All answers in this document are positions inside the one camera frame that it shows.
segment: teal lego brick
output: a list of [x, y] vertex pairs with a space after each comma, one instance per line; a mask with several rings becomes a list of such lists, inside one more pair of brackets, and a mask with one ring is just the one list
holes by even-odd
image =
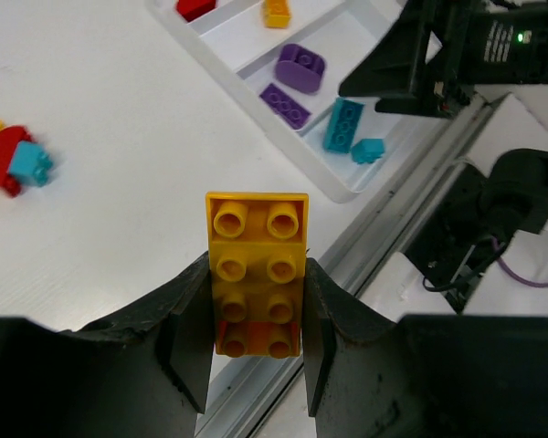
[[364, 105], [361, 103], [337, 98], [325, 133], [323, 148], [326, 151], [348, 153], [363, 111]]
[[51, 167], [53, 162], [40, 144], [20, 141], [8, 167], [8, 174], [23, 185], [41, 187], [48, 183], [48, 170]]
[[359, 164], [375, 162], [385, 153], [384, 141], [381, 139], [362, 139], [351, 148], [351, 158]]

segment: purple oval lego brick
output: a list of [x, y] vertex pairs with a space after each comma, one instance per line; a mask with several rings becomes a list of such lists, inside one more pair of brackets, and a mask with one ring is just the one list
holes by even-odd
[[274, 74], [276, 79], [289, 87], [306, 94], [321, 88], [325, 60], [298, 44], [287, 44], [282, 48]]
[[294, 130], [302, 128], [311, 114], [284, 91], [269, 84], [259, 95], [274, 112], [280, 115]]

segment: lego stud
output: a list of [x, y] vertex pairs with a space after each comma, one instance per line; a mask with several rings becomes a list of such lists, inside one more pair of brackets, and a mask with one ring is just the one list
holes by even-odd
[[293, 314], [292, 300], [284, 295], [276, 294], [268, 300], [268, 318], [276, 324], [290, 322]]
[[248, 314], [248, 303], [243, 294], [232, 292], [221, 300], [221, 314], [227, 322], [241, 322]]
[[353, 117], [355, 116], [355, 111], [353, 108], [345, 108], [343, 110], [343, 118], [346, 120], [353, 120]]
[[298, 111], [297, 109], [293, 109], [293, 110], [289, 113], [289, 117], [290, 117], [293, 121], [298, 121], [298, 120], [300, 120], [300, 111]]
[[289, 112], [291, 110], [291, 108], [292, 108], [292, 106], [290, 105], [290, 102], [288, 102], [287, 100], [283, 100], [278, 105], [278, 109], [282, 112]]
[[47, 170], [42, 167], [37, 167], [33, 171], [33, 177], [35, 178], [35, 182], [37, 183], [37, 185], [39, 187], [42, 187], [48, 181]]
[[278, 93], [271, 92], [268, 94], [268, 101], [272, 103], [279, 103], [280, 102], [280, 95]]
[[230, 358], [240, 358], [248, 351], [248, 334], [242, 325], [228, 324], [223, 339], [223, 351]]
[[48, 153], [46, 152], [39, 153], [37, 156], [37, 161], [46, 170], [49, 170], [53, 167], [53, 161], [51, 161], [51, 158], [48, 156]]
[[273, 255], [266, 266], [270, 280], [280, 285], [289, 283], [296, 276], [296, 263], [291, 255]]
[[225, 201], [219, 207], [213, 227], [222, 237], [235, 239], [244, 232], [248, 206], [234, 201]]
[[351, 130], [351, 123], [344, 121], [339, 125], [339, 130], [343, 133], [349, 132]]
[[268, 339], [268, 354], [274, 359], [285, 359], [290, 355], [290, 345], [290, 328], [272, 326]]
[[268, 211], [267, 228], [277, 239], [290, 239], [299, 231], [299, 217], [293, 203], [274, 203]]
[[334, 138], [335, 143], [340, 146], [343, 146], [347, 142], [347, 138], [343, 134], [337, 134]]
[[309, 66], [310, 64], [312, 64], [312, 57], [310, 57], [309, 55], [304, 55], [304, 54], [300, 55], [299, 56], [299, 64], [301, 64], [304, 67]]
[[217, 262], [216, 273], [221, 279], [235, 283], [246, 276], [246, 260], [239, 255], [223, 255]]

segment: purple cable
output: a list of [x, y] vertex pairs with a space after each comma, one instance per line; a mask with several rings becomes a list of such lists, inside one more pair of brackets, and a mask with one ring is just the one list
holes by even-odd
[[[493, 249], [495, 249], [495, 251], [500, 249], [500, 245], [499, 245], [499, 243], [498, 243], [498, 241], [495, 237], [491, 238], [491, 242], [493, 243]], [[497, 263], [500, 264], [500, 267], [503, 270], [503, 272], [505, 272], [508, 276], [513, 278], [518, 283], [522, 283], [523, 285], [526, 285], [526, 286], [529, 286], [529, 287], [537, 287], [539, 289], [548, 288], [548, 282], [538, 283], [536, 281], [528, 280], [527, 278], [524, 278], [523, 276], [519, 276], [518, 274], [516, 274], [515, 272], [513, 272], [511, 270], [511, 268], [508, 266], [508, 264], [505, 263], [501, 257], [498, 259]]]

